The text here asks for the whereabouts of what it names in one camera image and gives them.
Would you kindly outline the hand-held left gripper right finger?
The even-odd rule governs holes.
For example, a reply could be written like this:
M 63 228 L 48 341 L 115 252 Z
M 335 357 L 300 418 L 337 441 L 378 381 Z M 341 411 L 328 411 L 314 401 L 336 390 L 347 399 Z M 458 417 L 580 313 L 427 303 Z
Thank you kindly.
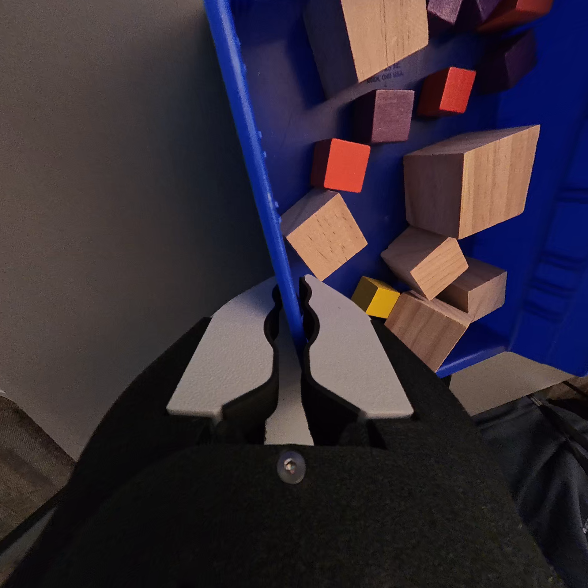
M 318 320 L 307 351 L 311 381 L 360 419 L 411 417 L 413 407 L 370 317 L 313 275 L 305 275 L 301 286 L 310 316 Z

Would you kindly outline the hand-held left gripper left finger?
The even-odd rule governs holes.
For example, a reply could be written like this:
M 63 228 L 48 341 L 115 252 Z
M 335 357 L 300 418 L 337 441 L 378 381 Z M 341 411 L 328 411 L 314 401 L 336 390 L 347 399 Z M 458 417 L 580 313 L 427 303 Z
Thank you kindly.
M 277 405 L 281 298 L 275 277 L 218 309 L 170 401 L 174 416 L 267 419 Z

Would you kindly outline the blue plastic box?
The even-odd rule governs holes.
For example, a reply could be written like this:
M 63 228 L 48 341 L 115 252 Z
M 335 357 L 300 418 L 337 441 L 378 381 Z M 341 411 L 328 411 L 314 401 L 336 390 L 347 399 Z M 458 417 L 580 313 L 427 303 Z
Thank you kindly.
M 299 278 L 309 269 L 280 231 L 280 214 L 310 190 L 313 147 L 351 140 L 357 95 L 415 89 L 449 65 L 473 68 L 490 40 L 433 39 L 377 76 L 326 99 L 307 37 L 305 1 L 205 1 L 247 173 L 298 351 L 306 338 Z M 504 305 L 473 323 L 438 370 L 447 376 L 509 350 L 587 374 L 587 1 L 555 1 L 533 29 L 538 62 L 512 89 L 479 95 L 465 114 L 412 122 L 409 140 L 372 149 L 364 187 L 342 192 L 367 246 L 326 283 L 350 296 L 361 276 L 394 281 L 380 252 L 406 228 L 404 154 L 475 130 L 540 125 L 525 211 L 460 242 L 507 271 Z

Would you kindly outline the pile of coloured wooden cubes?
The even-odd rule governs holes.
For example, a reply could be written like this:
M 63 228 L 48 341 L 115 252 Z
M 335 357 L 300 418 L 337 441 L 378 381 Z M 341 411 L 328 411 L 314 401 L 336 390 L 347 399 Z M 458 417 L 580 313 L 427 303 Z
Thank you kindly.
M 434 27 L 503 33 L 547 15 L 553 1 L 308 1 L 303 15 L 328 98 L 366 81 L 429 41 Z M 415 93 L 373 89 L 353 101 L 354 141 L 315 142 L 312 190 L 281 216 L 285 241 L 320 281 L 367 246 L 341 191 L 364 186 L 371 147 L 407 141 Z M 467 327 L 504 304 L 507 273 L 467 258 L 459 240 L 523 213 L 540 126 L 482 130 L 402 158 L 408 227 L 380 254 L 398 293 L 361 277 L 353 301 L 386 319 L 436 371 Z

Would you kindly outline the dark blue clothing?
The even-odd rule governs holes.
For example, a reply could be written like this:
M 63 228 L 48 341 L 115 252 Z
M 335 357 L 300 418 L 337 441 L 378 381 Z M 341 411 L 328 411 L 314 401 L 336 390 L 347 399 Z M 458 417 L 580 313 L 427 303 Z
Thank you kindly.
M 587 587 L 587 392 L 532 393 L 473 421 L 546 560 L 568 587 Z

